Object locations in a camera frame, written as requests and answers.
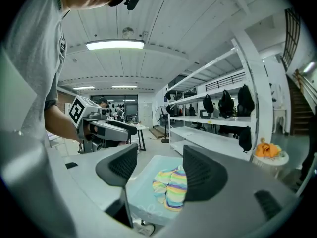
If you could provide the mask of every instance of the black sticker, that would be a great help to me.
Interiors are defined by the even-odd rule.
[[[73,121],[77,124],[81,114],[84,111],[84,105],[76,99],[73,106],[70,109],[69,115],[73,119]]]

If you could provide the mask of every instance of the striped cloth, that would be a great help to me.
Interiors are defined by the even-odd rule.
[[[187,178],[182,165],[177,168],[160,171],[152,182],[154,197],[165,208],[179,212],[187,192]]]

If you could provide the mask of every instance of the human arm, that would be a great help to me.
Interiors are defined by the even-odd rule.
[[[44,111],[45,129],[56,135],[67,139],[73,139],[80,143],[82,141],[77,136],[76,127],[71,122],[70,117],[65,115],[55,105]]]

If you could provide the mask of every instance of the ceiling light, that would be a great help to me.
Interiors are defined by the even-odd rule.
[[[81,86],[81,87],[74,87],[74,90],[83,90],[83,89],[94,89],[94,86]]]
[[[87,42],[86,46],[89,50],[113,49],[113,48],[132,48],[142,49],[144,41],[142,40],[125,40],[125,39],[109,39],[96,42]]]
[[[113,85],[113,88],[137,88],[136,85]]]
[[[314,68],[314,66],[315,66],[315,62],[310,62],[304,69],[303,73],[309,72],[312,68]]]

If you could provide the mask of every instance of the white shelf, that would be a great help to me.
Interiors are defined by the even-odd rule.
[[[232,48],[228,52],[226,52],[226,53],[222,54],[221,56],[217,57],[215,60],[212,60],[211,62],[209,62],[206,65],[202,66],[200,69],[198,69],[195,72],[193,72],[192,74],[188,75],[183,80],[179,81],[177,84],[173,85],[171,88],[169,88],[169,91],[172,90],[172,89],[179,90],[179,87],[186,88],[187,90],[192,88],[192,87],[188,87],[187,84],[184,85],[184,83],[188,83],[186,81],[190,80],[195,75],[198,75],[199,73],[203,72],[204,70],[206,70],[210,66],[212,66],[215,63],[227,58],[228,56],[231,56],[231,55],[235,54],[236,52],[237,52],[237,50],[235,48]]]
[[[173,101],[173,102],[170,102],[169,104],[170,105],[188,104],[188,103],[203,101],[203,99],[206,96],[206,94],[213,95],[213,94],[216,94],[216,93],[221,93],[224,90],[227,90],[228,92],[230,92],[230,90],[241,88],[244,84],[245,84],[245,81],[243,80],[243,81],[237,82],[237,83],[232,84],[232,85],[226,85],[226,86],[223,86],[223,87],[220,87],[220,88],[217,88],[217,89],[212,89],[210,91],[207,91],[207,92],[204,92],[204,93],[201,93],[201,94],[196,94],[194,96],[191,96],[191,97],[188,97],[188,98],[185,98],[185,99],[181,99],[181,100],[178,100],[178,101]]]
[[[181,155],[183,155],[183,152],[184,152],[184,145],[198,146],[198,145],[195,145],[187,140],[182,140],[182,141],[170,143],[170,146],[172,148],[174,148],[177,152],[179,152]]]
[[[175,133],[188,141],[191,141],[201,147],[235,157],[242,160],[249,160],[250,155],[243,152],[237,139],[220,136],[208,132],[188,127],[172,128],[170,132]]]
[[[189,121],[189,122],[199,122],[207,124],[217,124],[225,126],[234,126],[234,127],[247,127],[251,126],[251,117],[229,117],[229,118],[199,118],[191,116],[182,116],[182,117],[170,117],[173,120],[179,121]]]

